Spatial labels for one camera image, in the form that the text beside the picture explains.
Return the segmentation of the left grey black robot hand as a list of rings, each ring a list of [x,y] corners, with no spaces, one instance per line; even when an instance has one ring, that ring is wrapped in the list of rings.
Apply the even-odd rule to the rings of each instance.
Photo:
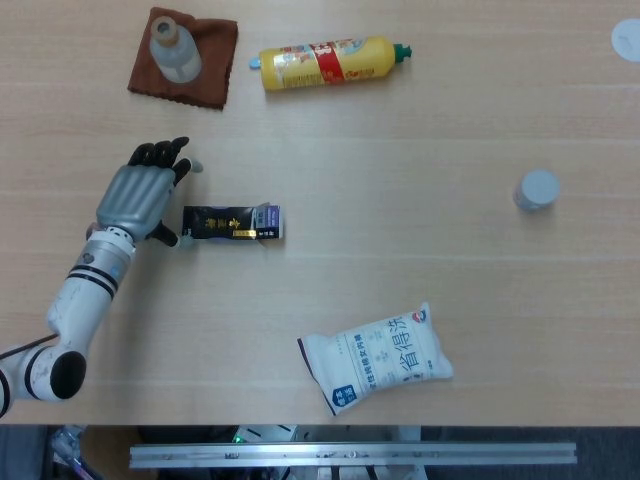
[[[163,218],[175,187],[199,170],[194,160],[181,155],[188,143],[189,138],[181,136],[139,145],[107,187],[96,210],[97,223],[123,230],[135,242],[153,238],[177,246],[179,236]]]

